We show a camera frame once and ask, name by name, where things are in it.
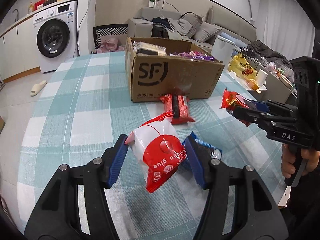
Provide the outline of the blue Oreo cookie pack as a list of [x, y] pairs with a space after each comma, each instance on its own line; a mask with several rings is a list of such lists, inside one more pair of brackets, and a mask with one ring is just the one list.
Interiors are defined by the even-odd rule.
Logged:
[[[222, 150], [215, 147], [214, 145], [203, 141], [200, 139], [193, 131], [190, 133], [190, 136], [195, 140], [195, 142], [198, 144], [200, 149], [205, 150], [205, 152], [212, 158], [212, 159], [219, 159], [222, 158]], [[182, 166], [186, 168], [187, 170], [191, 170], [191, 166], [189, 163], [188, 157], [183, 161]]]

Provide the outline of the red round cookie snack pack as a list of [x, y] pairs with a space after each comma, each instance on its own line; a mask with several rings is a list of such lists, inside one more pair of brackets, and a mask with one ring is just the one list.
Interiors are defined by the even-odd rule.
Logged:
[[233, 111], [238, 106], [257, 110], [256, 105], [252, 101], [237, 92], [228, 91], [226, 88], [223, 91], [221, 109], [225, 108], [226, 111], [233, 116]]

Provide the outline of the red white glue snack bag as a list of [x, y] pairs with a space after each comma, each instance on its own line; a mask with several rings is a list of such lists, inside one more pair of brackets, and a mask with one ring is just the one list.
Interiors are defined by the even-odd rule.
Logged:
[[125, 144], [130, 146], [144, 172], [148, 193], [157, 191], [178, 169], [187, 154], [165, 112], [131, 131]]

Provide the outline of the red seaweed roll pack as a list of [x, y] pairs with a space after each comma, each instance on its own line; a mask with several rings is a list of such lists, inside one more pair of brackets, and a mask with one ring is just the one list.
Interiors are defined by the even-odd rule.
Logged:
[[164, 104], [164, 111], [173, 113], [172, 125], [195, 122], [189, 113], [189, 99], [186, 96], [167, 94], [159, 99]]

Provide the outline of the purple grape candy bag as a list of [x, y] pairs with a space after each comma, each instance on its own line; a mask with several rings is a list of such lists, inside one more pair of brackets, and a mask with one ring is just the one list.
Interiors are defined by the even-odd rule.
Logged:
[[215, 57], [212, 55], [203, 53], [201, 51], [190, 51], [190, 52], [182, 52], [182, 53], [173, 53], [169, 54], [170, 56], [179, 56], [185, 57], [192, 60], [202, 60], [202, 61], [217, 61]]

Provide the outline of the clear cracker pack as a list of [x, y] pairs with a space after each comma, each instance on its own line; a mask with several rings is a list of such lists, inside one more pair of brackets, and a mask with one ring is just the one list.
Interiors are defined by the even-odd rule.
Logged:
[[158, 56], [166, 56], [167, 51], [165, 47], [158, 46], [155, 44], [150, 44], [146, 42], [133, 42], [133, 50], [136, 54], [144, 54], [144, 55], [158, 55]]

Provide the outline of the white paper cup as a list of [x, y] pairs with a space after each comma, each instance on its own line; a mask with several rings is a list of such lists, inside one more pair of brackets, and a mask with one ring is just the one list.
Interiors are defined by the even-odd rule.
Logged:
[[268, 74], [264, 70], [260, 69], [259, 72], [257, 72], [256, 80], [258, 83], [258, 86], [261, 87], [262, 85], [266, 84], [266, 78]]

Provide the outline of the white cylindrical bin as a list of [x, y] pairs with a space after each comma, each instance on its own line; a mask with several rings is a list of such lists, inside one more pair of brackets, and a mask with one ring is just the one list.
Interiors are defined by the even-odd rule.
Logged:
[[234, 47], [235, 43], [233, 41], [217, 35], [211, 50], [211, 55], [227, 66], [232, 57]]

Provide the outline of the SF cardboard box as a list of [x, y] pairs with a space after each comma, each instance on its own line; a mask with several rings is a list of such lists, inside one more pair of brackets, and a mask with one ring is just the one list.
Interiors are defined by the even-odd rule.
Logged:
[[[165, 47], [167, 55], [136, 54], [133, 50], [134, 41]], [[166, 94], [185, 95], [190, 99], [209, 98], [224, 65], [220, 61], [192, 60], [169, 55], [190, 51], [202, 49], [184, 40], [128, 37], [125, 72], [132, 102], [157, 101]]]

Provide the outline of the beige slipper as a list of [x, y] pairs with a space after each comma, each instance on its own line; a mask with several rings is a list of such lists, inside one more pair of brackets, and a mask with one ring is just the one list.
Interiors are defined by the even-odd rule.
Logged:
[[39, 92], [46, 86], [46, 84], [47, 81], [43, 80], [40, 83], [36, 83], [35, 85], [33, 85], [30, 91], [30, 96], [36, 96], [37, 94], [39, 94]]

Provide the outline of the pink cloth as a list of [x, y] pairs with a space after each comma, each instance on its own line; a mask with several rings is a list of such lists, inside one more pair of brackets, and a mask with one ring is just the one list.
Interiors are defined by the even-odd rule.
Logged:
[[119, 40], [117, 38], [110, 38], [107, 41], [103, 42], [97, 48], [97, 54], [101, 53], [111, 53], [111, 52], [118, 52], [124, 51], [125, 48], [120, 45]]

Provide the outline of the pile of clothes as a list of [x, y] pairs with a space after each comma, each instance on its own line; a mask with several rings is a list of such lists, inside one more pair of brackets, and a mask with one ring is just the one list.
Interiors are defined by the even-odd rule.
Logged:
[[192, 25], [184, 19], [156, 17], [152, 19], [151, 37], [167, 38], [170, 40], [189, 41], [189, 31]]

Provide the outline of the black patterned chair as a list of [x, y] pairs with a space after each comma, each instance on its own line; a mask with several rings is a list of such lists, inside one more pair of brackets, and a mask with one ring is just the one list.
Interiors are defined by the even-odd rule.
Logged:
[[111, 38], [116, 38], [119, 45], [124, 46], [128, 37], [128, 24], [107, 24], [93, 28], [93, 39], [96, 47]]

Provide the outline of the grey sofa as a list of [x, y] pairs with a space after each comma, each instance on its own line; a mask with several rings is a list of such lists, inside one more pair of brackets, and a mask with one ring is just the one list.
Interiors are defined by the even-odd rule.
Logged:
[[222, 31], [219, 35], [233, 41], [239, 48], [245, 47], [257, 39], [256, 28], [254, 26], [237, 14], [218, 6], [211, 6], [206, 16], [200, 16], [190, 11], [181, 14], [179, 12], [155, 8], [141, 8], [136, 17], [130, 18], [128, 21], [128, 36], [151, 37], [152, 19], [156, 17], [172, 18], [175, 20], [181, 18], [188, 21], [192, 25], [191, 31], [189, 31], [188, 34], [190, 38], [189, 41], [207, 52], [211, 51], [217, 35], [203, 43], [196, 42], [192, 39], [203, 22], [220, 26]]

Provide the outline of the kitchen faucet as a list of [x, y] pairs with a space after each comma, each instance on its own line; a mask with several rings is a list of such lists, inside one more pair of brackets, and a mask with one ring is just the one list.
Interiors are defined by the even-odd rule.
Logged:
[[15, 15], [15, 22], [17, 22], [19, 20], [19, 10], [18, 9], [14, 9], [12, 11], [12, 14]]

